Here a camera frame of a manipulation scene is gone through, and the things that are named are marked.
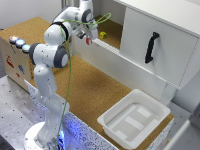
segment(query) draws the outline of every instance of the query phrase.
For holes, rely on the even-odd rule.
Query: cable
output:
[[[96,24],[101,24],[101,23],[104,23],[105,21],[107,21],[109,18],[111,17],[111,13],[107,13],[105,14],[103,17],[101,17],[99,20],[96,21],[96,23],[83,23],[83,22],[78,22],[78,21],[75,21],[75,20],[64,20],[63,22],[67,22],[67,21],[71,21],[71,22],[77,22],[77,23],[80,23],[80,24],[85,24],[85,25],[96,25]],[[60,129],[61,129],[61,126],[62,126],[62,123],[63,123],[63,119],[64,119],[64,113],[65,113],[65,109],[66,109],[66,106],[67,106],[67,101],[68,101],[68,98],[69,98],[69,92],[70,92],[70,81],[71,81],[71,55],[70,55],[70,50],[69,50],[69,45],[67,43],[67,40],[66,40],[66,37],[65,37],[65,34],[64,34],[64,31],[62,29],[62,27],[60,26],[60,30],[62,32],[62,36],[64,38],[64,41],[65,41],[65,46],[67,48],[67,51],[68,51],[68,54],[69,54],[69,83],[68,83],[68,91],[67,91],[67,98],[66,98],[66,102],[65,102],[65,106],[64,106],[64,110],[63,110],[63,113],[62,113],[62,119],[61,119],[61,122],[60,122],[60,126],[59,126],[59,130],[58,130],[58,134],[57,134],[57,139],[55,141],[55,147],[54,147],[54,150],[56,149],[56,146],[57,146],[57,141],[58,141],[58,138],[59,138],[59,133],[60,133]]]

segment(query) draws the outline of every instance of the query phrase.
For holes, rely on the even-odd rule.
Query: cabinet handle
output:
[[[153,50],[153,46],[154,46],[154,40],[157,39],[160,35],[156,32],[153,33],[153,36],[151,37],[150,41],[149,41],[149,45],[148,45],[148,49],[147,49],[147,54],[145,57],[145,63],[148,64],[153,60],[153,57],[151,57],[151,53]]]

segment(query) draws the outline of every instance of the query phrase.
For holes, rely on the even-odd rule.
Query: cork surface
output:
[[[0,36],[8,42],[11,35],[18,35],[20,38],[25,39],[27,44],[44,43],[44,32],[49,25],[48,22],[36,17],[10,27],[5,31],[0,31]],[[53,73],[58,86],[57,94],[66,98],[69,63],[63,69],[53,68]],[[36,86],[33,79],[30,83]],[[79,57],[72,57],[72,77],[69,95],[70,111],[120,150],[123,150],[123,148],[105,134],[102,126],[98,124],[97,118],[130,92],[131,89]],[[169,115],[137,150],[146,149],[172,119],[173,116]]]
[[[98,16],[95,18],[95,20],[98,20],[100,18],[101,18],[101,16]],[[99,39],[101,39],[100,33],[106,32],[107,38],[101,39],[101,40],[116,47],[117,49],[120,49],[122,30],[123,30],[122,25],[120,25],[114,21],[107,20],[106,22],[98,25]]]

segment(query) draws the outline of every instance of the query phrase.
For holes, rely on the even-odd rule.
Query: yellow toy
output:
[[[100,33],[100,38],[101,38],[101,39],[105,39],[106,37],[107,37],[106,32],[101,32],[101,33]]]

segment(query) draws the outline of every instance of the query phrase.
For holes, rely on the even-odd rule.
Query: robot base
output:
[[[43,127],[44,122],[40,122],[34,126],[32,126],[25,135],[24,138],[24,150],[46,150],[43,149],[41,147],[39,147],[36,143],[35,143],[35,137],[38,134],[38,132],[40,131],[40,129]],[[70,138],[68,137],[68,139],[66,140],[66,143],[69,144]]]

